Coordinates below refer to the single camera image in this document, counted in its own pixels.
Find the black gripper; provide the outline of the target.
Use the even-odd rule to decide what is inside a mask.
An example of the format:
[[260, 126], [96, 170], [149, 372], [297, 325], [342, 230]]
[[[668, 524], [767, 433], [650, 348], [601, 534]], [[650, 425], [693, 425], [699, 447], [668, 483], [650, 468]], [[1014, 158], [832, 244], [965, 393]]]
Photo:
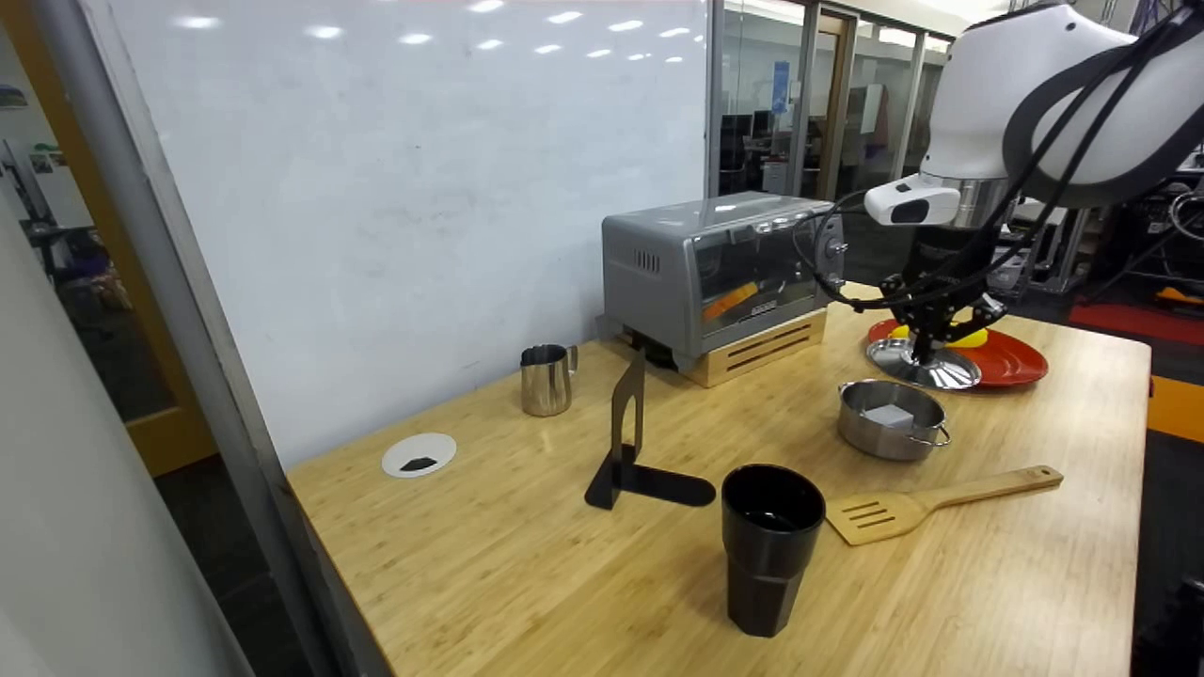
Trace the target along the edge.
[[911, 325], [919, 352], [986, 331], [998, 319], [990, 297], [995, 235], [958, 230], [919, 230], [900, 275], [882, 294], [900, 324]]

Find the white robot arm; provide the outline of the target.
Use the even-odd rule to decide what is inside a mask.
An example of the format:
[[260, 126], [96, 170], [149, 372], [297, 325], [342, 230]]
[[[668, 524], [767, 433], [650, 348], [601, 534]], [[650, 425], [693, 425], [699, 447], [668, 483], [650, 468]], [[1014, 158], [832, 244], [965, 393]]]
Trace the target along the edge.
[[1000, 315], [986, 297], [1014, 205], [1109, 205], [1161, 189], [1204, 144], [1202, 0], [1127, 33], [1073, 2], [971, 23], [954, 43], [921, 166], [866, 191], [876, 226], [921, 226], [884, 304], [919, 358]]

